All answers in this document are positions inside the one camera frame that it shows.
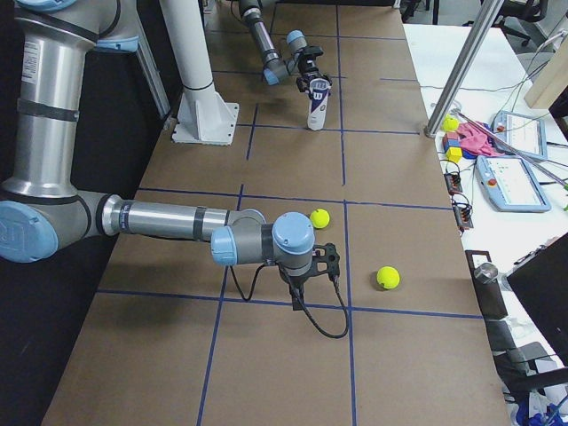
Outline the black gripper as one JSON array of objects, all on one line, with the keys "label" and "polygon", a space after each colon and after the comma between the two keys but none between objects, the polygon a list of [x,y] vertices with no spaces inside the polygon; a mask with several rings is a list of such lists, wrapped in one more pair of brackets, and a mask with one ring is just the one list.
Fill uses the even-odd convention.
[{"label": "black gripper", "polygon": [[304,291],[302,289],[304,283],[311,277],[316,275],[313,267],[306,271],[293,275],[292,270],[280,265],[280,277],[289,285],[289,293],[291,295],[292,308],[294,312],[304,309]]},{"label": "black gripper", "polygon": [[[320,78],[320,70],[317,66],[315,57],[302,57],[298,60],[298,71],[300,77],[296,78],[296,86],[301,93],[310,95],[310,81]],[[319,90],[323,97],[329,97],[331,94],[332,81],[327,75],[320,78]]]}]

